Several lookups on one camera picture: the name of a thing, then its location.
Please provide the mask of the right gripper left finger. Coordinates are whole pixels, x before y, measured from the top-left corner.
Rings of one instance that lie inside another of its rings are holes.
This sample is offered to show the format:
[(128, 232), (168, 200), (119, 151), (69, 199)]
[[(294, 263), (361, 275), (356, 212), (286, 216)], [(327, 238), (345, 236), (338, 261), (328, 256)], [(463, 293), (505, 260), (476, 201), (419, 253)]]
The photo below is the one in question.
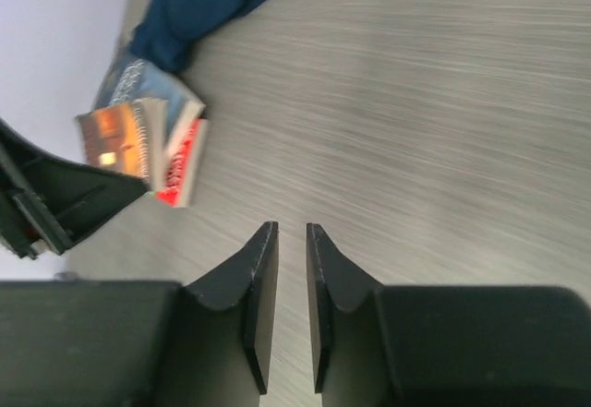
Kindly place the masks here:
[(187, 349), (205, 377), (245, 369), (269, 390), (279, 224), (264, 222), (232, 256), (186, 287)]

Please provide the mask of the dark orange cover book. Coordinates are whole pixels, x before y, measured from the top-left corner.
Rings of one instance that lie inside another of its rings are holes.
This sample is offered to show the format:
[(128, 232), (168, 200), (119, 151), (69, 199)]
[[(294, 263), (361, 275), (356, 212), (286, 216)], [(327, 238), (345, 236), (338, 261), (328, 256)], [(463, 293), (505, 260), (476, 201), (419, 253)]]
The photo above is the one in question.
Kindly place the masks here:
[(156, 191), (164, 183), (167, 102), (141, 98), (78, 115), (87, 163), (136, 176)]

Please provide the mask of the blue nineteen eighty-four book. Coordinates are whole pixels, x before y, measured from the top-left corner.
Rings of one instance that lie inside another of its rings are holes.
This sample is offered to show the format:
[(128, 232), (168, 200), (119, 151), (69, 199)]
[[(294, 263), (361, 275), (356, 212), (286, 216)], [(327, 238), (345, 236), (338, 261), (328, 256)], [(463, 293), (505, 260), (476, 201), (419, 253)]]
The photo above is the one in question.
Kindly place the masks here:
[(121, 47), (97, 93), (95, 109), (141, 98), (167, 101), (165, 148), (172, 156), (196, 119), (208, 119), (205, 104), (179, 78)]

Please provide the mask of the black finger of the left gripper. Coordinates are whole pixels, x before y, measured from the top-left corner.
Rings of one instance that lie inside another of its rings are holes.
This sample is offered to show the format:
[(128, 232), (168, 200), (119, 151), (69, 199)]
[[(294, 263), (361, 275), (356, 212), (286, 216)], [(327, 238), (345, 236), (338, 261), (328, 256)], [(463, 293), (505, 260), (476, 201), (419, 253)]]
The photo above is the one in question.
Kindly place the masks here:
[(142, 179), (71, 162), (1, 123), (1, 244), (62, 255), (148, 192)]

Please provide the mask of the red paperback book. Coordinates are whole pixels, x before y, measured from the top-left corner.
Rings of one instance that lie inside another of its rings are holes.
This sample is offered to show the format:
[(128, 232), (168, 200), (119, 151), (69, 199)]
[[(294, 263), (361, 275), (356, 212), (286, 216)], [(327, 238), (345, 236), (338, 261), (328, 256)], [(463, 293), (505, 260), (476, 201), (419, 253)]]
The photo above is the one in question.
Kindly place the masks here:
[(209, 124), (208, 119), (196, 118), (170, 159), (164, 188), (155, 196), (173, 208), (185, 208), (191, 203)]

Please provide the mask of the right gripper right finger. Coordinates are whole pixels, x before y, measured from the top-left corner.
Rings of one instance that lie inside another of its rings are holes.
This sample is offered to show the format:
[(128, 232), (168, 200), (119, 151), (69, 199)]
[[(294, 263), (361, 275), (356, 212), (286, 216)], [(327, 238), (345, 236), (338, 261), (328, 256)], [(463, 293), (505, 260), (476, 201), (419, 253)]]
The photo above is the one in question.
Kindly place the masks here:
[(320, 393), (334, 344), (333, 313), (356, 311), (379, 282), (312, 222), (306, 225), (306, 274), (314, 390)]

